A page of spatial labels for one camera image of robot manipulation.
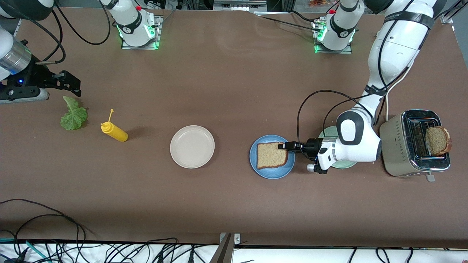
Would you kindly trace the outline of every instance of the green leaf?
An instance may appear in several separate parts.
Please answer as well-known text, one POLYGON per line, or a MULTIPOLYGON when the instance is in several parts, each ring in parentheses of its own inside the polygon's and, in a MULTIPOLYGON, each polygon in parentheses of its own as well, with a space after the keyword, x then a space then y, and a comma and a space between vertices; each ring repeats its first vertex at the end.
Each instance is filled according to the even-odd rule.
POLYGON ((63 96, 63 99, 68 107, 68 112, 60 119, 60 125, 65 130, 76 130, 88 117, 86 109, 78 107, 78 101, 73 98, 63 96))

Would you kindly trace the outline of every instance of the white cable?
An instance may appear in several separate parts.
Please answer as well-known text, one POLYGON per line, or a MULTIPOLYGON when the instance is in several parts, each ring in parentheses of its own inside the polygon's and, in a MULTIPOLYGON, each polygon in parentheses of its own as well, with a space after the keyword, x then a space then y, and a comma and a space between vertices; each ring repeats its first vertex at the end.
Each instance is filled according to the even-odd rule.
POLYGON ((400 83, 406 77, 408 72, 410 72, 410 69, 413 66, 413 64, 414 64, 414 60, 410 63, 410 65, 409 65, 408 69, 406 70, 405 74, 403 74, 403 76, 388 89, 387 94, 385 94, 385 121, 386 122, 388 121, 388 94, 393 89, 393 87, 398 85, 398 83, 400 83))

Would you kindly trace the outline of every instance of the blue plate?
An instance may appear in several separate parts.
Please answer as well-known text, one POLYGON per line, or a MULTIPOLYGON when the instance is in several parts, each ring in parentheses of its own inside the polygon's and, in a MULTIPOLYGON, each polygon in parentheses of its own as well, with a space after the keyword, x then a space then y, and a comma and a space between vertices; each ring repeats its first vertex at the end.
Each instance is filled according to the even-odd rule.
POLYGON ((250 148, 250 165, 261 177, 265 177, 267 179, 279 179, 285 177, 289 172, 291 172, 294 162, 296 161, 296 156, 293 152, 288 153, 288 161, 283 166, 277 168, 257 169, 257 144, 269 142, 287 142, 287 140, 281 136, 273 134, 258 138, 250 148))

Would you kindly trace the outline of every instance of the white floor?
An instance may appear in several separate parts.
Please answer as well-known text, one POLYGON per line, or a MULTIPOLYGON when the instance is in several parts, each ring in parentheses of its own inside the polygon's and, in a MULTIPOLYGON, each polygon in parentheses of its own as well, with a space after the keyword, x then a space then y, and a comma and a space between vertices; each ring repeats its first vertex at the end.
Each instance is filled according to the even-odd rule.
MULTIPOLYGON (((85 244, 85 246, 97 246, 99 244, 85 244)), ((132 245, 129 248, 122 251, 124 255, 129 254, 134 248, 139 245, 132 245)), ((68 244, 66 248, 76 247, 76 244, 68 244)), ((45 246, 43 244, 35 245, 35 248, 47 255, 45 246)), ((55 253, 55 244, 50 244, 49 248, 51 253, 55 253)), ((96 248, 84 248, 82 254, 91 263, 104 263, 106 251, 110 248, 110 245, 102 245, 96 248)), ((212 255, 214 254, 217 246, 206 246, 197 248, 196 252, 204 259, 205 262, 209 262, 212 255)), ((145 263, 148 255, 150 256, 149 262, 158 254, 162 249, 162 245, 150 245, 149 248, 144 248, 135 257, 132 258, 134 263, 145 263)), ((180 255, 182 252, 190 250, 190 245, 185 245, 177 249, 174 253, 174 257, 180 255)), ((352 249, 266 249, 266 248, 242 248, 234 251, 233 263, 244 263, 253 260, 252 263, 347 263, 349 261, 352 249)), ((410 251, 403 249, 386 249, 390 262, 392 263, 405 263, 410 251)), ((0 253, 15 260, 17 255, 13 249, 12 244, 0 244, 0 253)), ((75 258, 77 250, 74 249, 69 252, 70 256, 75 258)), ((382 251, 380 251, 381 257, 385 259, 382 251)), ((121 262, 124 257, 122 255, 116 255, 112 260, 107 262, 118 263, 121 262)), ((164 260, 165 263, 169 263, 171 255, 168 255, 164 260)), ((28 250, 25 260, 27 262, 34 262, 42 259, 36 252, 31 249, 28 250)), ((174 260, 174 263, 187 263, 189 259, 189 253, 185 253, 181 257, 174 260)), ((202 261, 196 256, 194 257, 195 263, 201 263, 202 261)), ((456 250, 415 250, 410 263, 462 263, 463 260, 468 260, 468 251, 456 251, 456 250)), ((65 256, 63 258, 64 263, 71 263, 72 260, 65 256)), ((130 260, 124 260, 124 263, 131 263, 130 260)), ((358 249, 352 263, 379 263, 380 260, 377 258, 374 249, 358 249)), ((86 263, 83 258, 78 259, 78 263, 86 263)))

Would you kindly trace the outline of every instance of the plate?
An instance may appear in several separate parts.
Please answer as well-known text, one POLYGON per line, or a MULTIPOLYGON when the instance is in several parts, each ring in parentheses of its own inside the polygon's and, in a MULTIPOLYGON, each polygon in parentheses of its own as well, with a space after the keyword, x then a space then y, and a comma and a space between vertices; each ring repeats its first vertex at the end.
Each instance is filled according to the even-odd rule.
POLYGON ((288 152, 288 161, 283 166, 277 168, 257 169, 257 144, 269 142, 287 142, 287 140, 281 136, 273 134, 258 138, 250 148, 250 165, 261 177, 265 177, 267 179, 279 179, 285 177, 289 172, 291 172, 294 167, 294 162, 296 161, 296 156, 293 152, 288 152))
POLYGON ((175 133, 170 150, 178 165, 195 169, 204 166, 213 156, 214 139, 207 129, 190 125, 175 133))
MULTIPOLYGON (((325 129, 325 134, 329 137, 338 137, 338 130, 336 129, 336 126, 330 126, 325 129)), ((319 138, 323 138, 323 132, 320 133, 319 138)), ((332 164, 332 167, 338 168, 338 169, 346 169, 349 168, 356 163, 353 161, 337 161, 334 164, 332 164)))

